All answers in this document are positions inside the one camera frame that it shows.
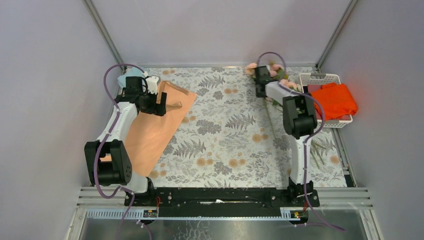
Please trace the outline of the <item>pink fake flower bunch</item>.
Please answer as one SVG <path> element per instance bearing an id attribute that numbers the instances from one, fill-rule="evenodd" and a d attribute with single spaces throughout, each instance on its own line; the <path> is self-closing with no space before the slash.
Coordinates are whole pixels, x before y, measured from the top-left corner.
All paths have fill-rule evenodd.
<path id="1" fill-rule="evenodd" d="M 315 110 L 315 100 L 310 94 L 304 93 L 301 87 L 285 78 L 286 65 L 265 64 L 270 72 L 271 81 L 265 86 L 266 97 L 282 108 L 282 122 L 286 134 L 291 136 L 294 146 L 291 148 L 298 153 L 292 154 L 293 164 L 302 170 L 308 168 L 311 138 L 321 128 Z M 246 74 L 252 77 L 255 86 L 255 68 L 259 62 L 253 62 L 245 67 Z"/>

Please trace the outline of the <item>tan wrapping paper sheet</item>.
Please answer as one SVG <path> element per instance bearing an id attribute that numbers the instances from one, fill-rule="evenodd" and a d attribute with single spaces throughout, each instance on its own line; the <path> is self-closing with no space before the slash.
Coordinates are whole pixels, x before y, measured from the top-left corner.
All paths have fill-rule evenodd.
<path id="1" fill-rule="evenodd" d="M 158 88 L 160 93 L 167 93 L 164 116 L 138 112 L 135 104 L 120 102 L 114 107 L 106 128 L 97 138 L 102 141 L 111 132 L 108 140 L 123 141 L 133 172 L 144 177 L 155 167 L 197 97 L 196 93 L 170 81 L 161 82 Z M 110 131 L 115 119 L 118 121 Z"/>

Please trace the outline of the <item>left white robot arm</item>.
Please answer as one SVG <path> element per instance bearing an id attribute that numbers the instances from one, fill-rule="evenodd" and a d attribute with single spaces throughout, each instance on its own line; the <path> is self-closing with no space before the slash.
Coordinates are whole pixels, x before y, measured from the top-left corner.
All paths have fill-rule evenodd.
<path id="1" fill-rule="evenodd" d="M 95 141 L 84 146 L 90 182 L 96 187 L 117 186 L 136 194 L 144 206 L 152 204 L 155 192 L 147 177 L 135 173 L 124 145 L 130 126 L 139 113 L 164 116 L 167 93 L 159 92 L 158 76 L 128 76 L 123 92 L 113 98 L 113 112 Z"/>

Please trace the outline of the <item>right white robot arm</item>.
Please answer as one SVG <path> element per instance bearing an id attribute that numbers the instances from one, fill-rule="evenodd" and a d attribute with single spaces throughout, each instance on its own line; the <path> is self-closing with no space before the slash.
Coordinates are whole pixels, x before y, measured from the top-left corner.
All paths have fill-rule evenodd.
<path id="1" fill-rule="evenodd" d="M 253 72 L 256 96 L 270 98 L 282 106 L 283 128 L 291 136 L 292 151 L 286 198 L 291 205 L 299 206 L 313 191 L 308 163 L 310 137 L 318 125 L 314 101 L 303 93 L 300 85 L 287 79 L 272 79 L 269 66 L 257 66 Z"/>

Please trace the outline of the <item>white plastic basket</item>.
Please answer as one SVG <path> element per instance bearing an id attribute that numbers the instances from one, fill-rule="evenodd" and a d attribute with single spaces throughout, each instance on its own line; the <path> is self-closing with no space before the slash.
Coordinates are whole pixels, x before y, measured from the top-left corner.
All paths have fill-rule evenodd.
<path id="1" fill-rule="evenodd" d="M 300 73 L 304 92 L 310 93 L 322 106 L 315 104 L 318 124 L 325 128 L 343 128 L 353 121 L 358 106 L 348 87 L 337 74 Z"/>

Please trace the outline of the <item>floral patterned table mat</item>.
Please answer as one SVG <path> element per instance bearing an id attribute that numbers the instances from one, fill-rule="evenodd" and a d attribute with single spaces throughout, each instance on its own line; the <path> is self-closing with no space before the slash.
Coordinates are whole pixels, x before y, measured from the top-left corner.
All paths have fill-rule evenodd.
<path id="1" fill-rule="evenodd" d="M 151 173 L 156 187 L 283 188 L 292 171 L 279 106 L 242 67 L 149 68 L 196 94 Z"/>

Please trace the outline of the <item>orange folded cloth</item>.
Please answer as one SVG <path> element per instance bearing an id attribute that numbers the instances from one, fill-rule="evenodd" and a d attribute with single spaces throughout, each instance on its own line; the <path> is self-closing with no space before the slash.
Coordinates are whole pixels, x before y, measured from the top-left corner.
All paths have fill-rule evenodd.
<path id="1" fill-rule="evenodd" d="M 351 92 L 345 84 L 334 82 L 324 84 L 318 90 L 312 91 L 311 96 L 317 100 L 321 108 L 315 103 L 316 111 L 322 116 L 324 111 L 325 121 L 340 119 L 345 115 L 355 115 L 358 106 Z"/>

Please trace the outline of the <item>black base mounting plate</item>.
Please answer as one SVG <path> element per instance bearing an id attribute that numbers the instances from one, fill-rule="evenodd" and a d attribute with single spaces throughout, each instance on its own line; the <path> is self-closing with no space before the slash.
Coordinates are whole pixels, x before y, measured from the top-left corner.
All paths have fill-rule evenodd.
<path id="1" fill-rule="evenodd" d="M 145 193 L 130 194 L 124 205 L 152 207 L 159 217 L 282 217 L 281 208 L 304 209 L 309 201 L 320 206 L 318 192 L 305 196 L 287 189 L 266 188 L 196 188 L 158 187 Z"/>

